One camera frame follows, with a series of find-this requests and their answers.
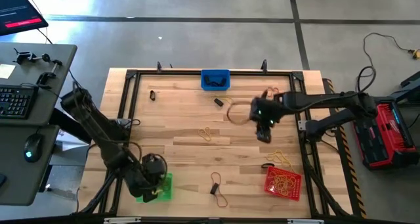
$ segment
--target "red basket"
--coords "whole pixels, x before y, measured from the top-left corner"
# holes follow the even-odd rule
[[[288,181],[294,181],[294,185],[284,190],[275,189],[273,182],[275,180],[276,175],[286,176]],[[302,177],[299,174],[290,171],[285,171],[279,168],[269,167],[267,170],[267,175],[265,177],[264,191],[279,197],[299,201],[299,198],[301,197],[301,179]]]

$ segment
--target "rubber band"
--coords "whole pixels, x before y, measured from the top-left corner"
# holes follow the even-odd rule
[[[286,175],[277,175],[271,171],[268,174],[269,178],[274,178],[268,185],[273,188],[272,191],[280,193],[283,196],[289,196],[289,190],[294,189],[296,186],[296,179]]]
[[[231,122],[232,124],[235,124],[235,125],[245,125],[246,123],[248,123],[250,121],[249,118],[247,118],[245,120],[242,120],[240,122],[236,122],[236,121],[232,120],[231,117],[229,116],[229,112],[236,105],[250,105],[250,104],[251,104],[251,102],[247,102],[247,101],[233,102],[229,106],[228,111],[226,112],[226,117],[228,118],[229,122]]]
[[[211,177],[211,181],[213,182],[212,186],[214,186],[214,185],[215,185],[215,180],[213,179],[213,174],[217,174],[217,175],[219,175],[219,181],[220,181],[220,183],[219,183],[219,188],[218,188],[218,190],[219,190],[219,194],[220,194],[220,196],[224,199],[224,201],[226,202],[226,205],[221,206],[221,205],[219,204],[219,198],[217,197],[217,195],[216,195],[216,194],[214,194],[214,196],[216,197],[216,203],[217,203],[217,206],[218,206],[219,208],[225,208],[225,207],[227,207],[227,206],[228,206],[228,200],[227,200],[227,199],[224,197],[224,195],[221,193],[222,176],[221,176],[221,174],[220,174],[219,172],[213,172],[213,173],[210,175],[210,177]]]
[[[206,127],[204,129],[199,129],[198,130],[198,135],[203,138],[204,140],[206,140],[207,142],[211,141],[211,134],[210,134],[210,128]]]
[[[271,91],[271,95],[267,94],[267,97],[274,97],[274,93],[279,93],[280,91],[278,90],[277,87],[268,87],[267,88],[267,93]]]
[[[276,150],[275,152],[268,154],[265,158],[268,161],[276,162],[281,165],[284,165],[286,163],[290,167],[290,171],[296,173],[293,169],[293,166],[291,165],[291,162],[283,155],[283,152],[281,150]]]

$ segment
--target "white paper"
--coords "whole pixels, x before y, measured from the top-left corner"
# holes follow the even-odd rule
[[[8,79],[11,76],[14,67],[14,65],[0,64],[0,78]]]

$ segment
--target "monitor screen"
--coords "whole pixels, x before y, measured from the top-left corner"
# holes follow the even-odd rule
[[[28,0],[0,0],[0,36],[48,27]]]

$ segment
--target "wooden table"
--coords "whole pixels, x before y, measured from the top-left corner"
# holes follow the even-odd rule
[[[111,68],[108,74],[100,105],[101,112],[108,118],[117,117],[126,71],[126,68]],[[303,71],[303,74],[308,94],[324,93],[319,71]],[[232,76],[229,90],[206,92],[200,87],[199,76],[142,76],[134,116],[141,125],[133,128],[131,140],[142,146],[143,154],[154,152],[167,160],[169,172],[173,173],[173,199],[170,202],[141,204],[129,194],[124,183],[118,216],[310,217],[304,178],[298,202],[263,191],[265,171],[260,166],[267,162],[266,155],[271,152],[281,150],[294,170],[303,175],[294,116],[282,118],[272,130],[272,142],[265,144],[257,140],[254,122],[234,125],[226,118],[228,103],[220,108],[213,102],[214,96],[250,101],[267,87],[288,91],[289,79]],[[125,118],[132,88],[131,85]],[[150,90],[156,92],[156,101],[149,99]],[[248,115],[249,106],[232,109],[234,119]],[[313,119],[321,119],[328,116],[329,111],[311,110],[311,115]],[[205,127],[210,128],[211,141],[205,141],[198,135],[198,130]],[[336,146],[334,138],[325,136],[323,139]],[[138,154],[137,147],[130,149],[133,154]],[[326,187],[344,210],[352,213],[339,155],[323,143],[318,143],[318,153]],[[94,147],[89,152],[80,185],[81,208],[88,204],[104,182],[105,171],[99,149]],[[220,190],[228,200],[226,208],[219,208],[215,197],[209,194],[212,186],[210,175],[214,171],[222,176]],[[321,210],[319,191],[313,186],[317,208]],[[113,195],[114,186],[110,189],[106,210],[109,210]]]

